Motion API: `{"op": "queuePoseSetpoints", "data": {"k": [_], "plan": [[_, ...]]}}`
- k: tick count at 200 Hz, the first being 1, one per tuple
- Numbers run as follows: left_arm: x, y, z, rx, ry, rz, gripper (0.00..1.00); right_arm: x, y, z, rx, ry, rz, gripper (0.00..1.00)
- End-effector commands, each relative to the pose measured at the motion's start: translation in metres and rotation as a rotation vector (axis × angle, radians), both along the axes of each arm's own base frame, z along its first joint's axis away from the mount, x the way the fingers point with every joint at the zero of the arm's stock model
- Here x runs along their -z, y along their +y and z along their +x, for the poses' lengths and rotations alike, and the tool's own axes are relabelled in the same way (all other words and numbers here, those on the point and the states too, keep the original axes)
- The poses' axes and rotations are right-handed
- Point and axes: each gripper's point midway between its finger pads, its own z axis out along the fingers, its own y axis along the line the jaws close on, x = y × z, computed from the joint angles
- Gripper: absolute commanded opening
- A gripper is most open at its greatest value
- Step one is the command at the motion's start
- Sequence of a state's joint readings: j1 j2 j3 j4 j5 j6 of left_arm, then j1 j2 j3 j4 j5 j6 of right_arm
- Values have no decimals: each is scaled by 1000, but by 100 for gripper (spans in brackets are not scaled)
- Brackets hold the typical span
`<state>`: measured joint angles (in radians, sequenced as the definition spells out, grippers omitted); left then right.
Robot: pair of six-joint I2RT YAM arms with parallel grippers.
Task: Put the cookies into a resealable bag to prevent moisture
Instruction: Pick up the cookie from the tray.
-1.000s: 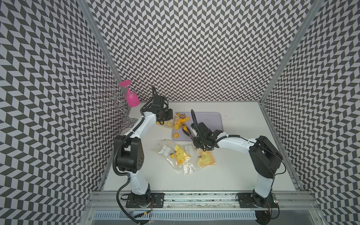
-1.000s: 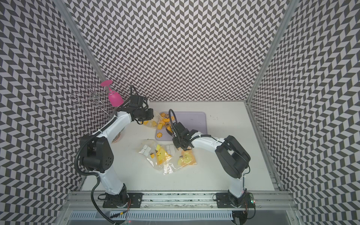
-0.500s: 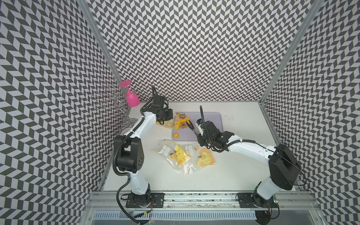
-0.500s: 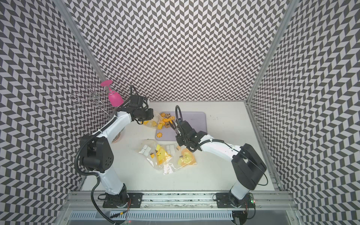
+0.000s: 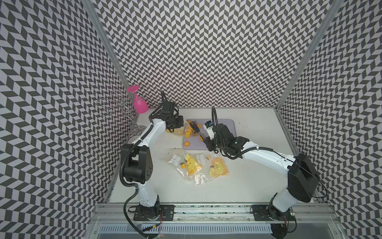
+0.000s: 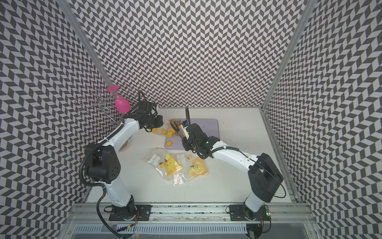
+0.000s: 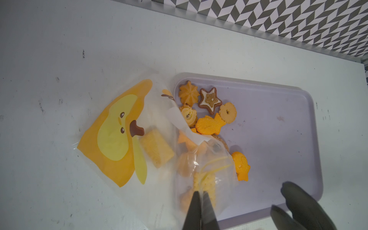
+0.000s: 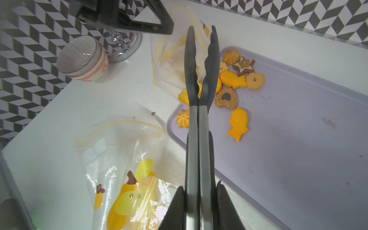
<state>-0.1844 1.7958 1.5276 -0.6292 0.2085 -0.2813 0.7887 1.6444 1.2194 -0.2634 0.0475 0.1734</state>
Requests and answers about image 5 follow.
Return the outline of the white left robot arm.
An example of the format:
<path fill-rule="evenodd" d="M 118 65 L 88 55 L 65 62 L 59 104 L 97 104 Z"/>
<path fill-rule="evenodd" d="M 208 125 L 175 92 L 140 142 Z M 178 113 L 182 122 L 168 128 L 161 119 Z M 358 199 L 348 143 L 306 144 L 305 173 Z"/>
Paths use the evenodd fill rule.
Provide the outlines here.
<path fill-rule="evenodd" d="M 125 187 L 134 187 L 139 196 L 139 205 L 156 208 L 159 196 L 148 184 L 153 173 L 152 147 L 166 132 L 184 126 L 184 118 L 176 103 L 163 100 L 149 115 L 149 125 L 132 143 L 124 144 L 121 149 L 119 181 Z"/>

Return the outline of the steel black-tipped tongs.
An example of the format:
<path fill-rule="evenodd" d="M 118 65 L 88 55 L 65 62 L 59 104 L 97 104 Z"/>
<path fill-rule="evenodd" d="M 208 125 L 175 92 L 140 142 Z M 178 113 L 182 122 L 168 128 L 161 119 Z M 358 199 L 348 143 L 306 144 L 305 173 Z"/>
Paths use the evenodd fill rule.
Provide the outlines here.
<path fill-rule="evenodd" d="M 200 128 L 198 127 L 196 122 L 191 121 L 190 126 L 193 129 L 193 131 L 199 135 L 200 139 L 204 141 L 206 137 L 201 133 Z"/>

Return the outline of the clear resealable bag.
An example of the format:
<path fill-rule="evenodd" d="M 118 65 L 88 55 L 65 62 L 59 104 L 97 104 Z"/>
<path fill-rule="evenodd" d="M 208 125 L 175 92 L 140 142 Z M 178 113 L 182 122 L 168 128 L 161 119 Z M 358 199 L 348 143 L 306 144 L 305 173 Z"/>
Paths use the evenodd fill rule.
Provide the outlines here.
<path fill-rule="evenodd" d="M 166 129 L 166 133 L 186 137 L 187 135 L 190 136 L 192 134 L 192 128 L 187 121 L 184 121 L 184 125 L 182 127 L 176 128 L 172 131 Z"/>

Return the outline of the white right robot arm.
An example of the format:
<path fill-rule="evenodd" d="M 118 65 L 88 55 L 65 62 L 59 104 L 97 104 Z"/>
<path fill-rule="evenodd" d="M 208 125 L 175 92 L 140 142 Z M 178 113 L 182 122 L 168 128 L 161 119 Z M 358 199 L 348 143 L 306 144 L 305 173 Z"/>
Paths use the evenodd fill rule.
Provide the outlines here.
<path fill-rule="evenodd" d="M 314 197 L 320 179 L 307 155 L 287 155 L 260 146 L 245 137 L 234 136 L 222 123 L 209 120 L 204 129 L 208 136 L 199 135 L 209 151 L 219 150 L 231 160 L 245 159 L 262 164 L 286 179 L 285 188 L 276 193 L 268 204 L 268 212 L 279 215 L 296 203 L 308 203 Z"/>

